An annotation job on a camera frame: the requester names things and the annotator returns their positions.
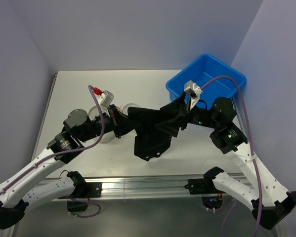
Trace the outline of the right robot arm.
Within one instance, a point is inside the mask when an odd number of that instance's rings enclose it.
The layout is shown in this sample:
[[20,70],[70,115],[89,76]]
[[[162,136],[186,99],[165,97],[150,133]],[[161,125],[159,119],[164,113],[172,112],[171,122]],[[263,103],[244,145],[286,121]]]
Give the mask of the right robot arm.
[[242,184],[223,169],[214,167],[203,176],[205,190],[229,194],[251,211],[259,225],[267,230],[274,228],[296,207],[296,191],[289,191],[282,185],[251,151],[248,138],[233,122],[237,113],[230,98],[216,98],[210,109],[201,109],[192,102],[186,103],[185,94],[182,94],[161,107],[170,118],[158,127],[171,136],[176,136],[179,129],[189,123],[212,128],[213,144],[242,171],[252,186]]

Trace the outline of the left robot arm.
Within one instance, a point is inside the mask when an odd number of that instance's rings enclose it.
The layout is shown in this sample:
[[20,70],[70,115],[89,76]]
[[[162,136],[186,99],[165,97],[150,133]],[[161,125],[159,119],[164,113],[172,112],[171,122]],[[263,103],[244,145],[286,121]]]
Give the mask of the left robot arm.
[[87,183],[77,171],[47,185],[36,185],[50,173],[71,162],[86,150],[83,142],[96,138],[99,143],[104,134],[113,131],[122,136],[141,125],[120,113],[111,105],[107,113],[90,119],[87,112],[76,109],[63,122],[62,131],[28,165],[0,184],[0,229],[17,224],[31,209],[61,197],[78,198],[87,192]]

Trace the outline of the black garment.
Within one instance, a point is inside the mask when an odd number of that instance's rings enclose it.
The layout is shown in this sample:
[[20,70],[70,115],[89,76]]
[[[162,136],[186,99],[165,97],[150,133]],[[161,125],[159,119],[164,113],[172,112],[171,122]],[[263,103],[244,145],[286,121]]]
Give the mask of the black garment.
[[[160,157],[170,148],[173,137],[157,129],[155,125],[170,120],[176,116],[161,116],[160,109],[154,110],[148,108],[130,107],[127,112],[130,119],[140,123],[135,129],[135,156],[145,161],[149,161],[152,158]],[[186,115],[180,116],[183,118],[183,121],[185,120]]]

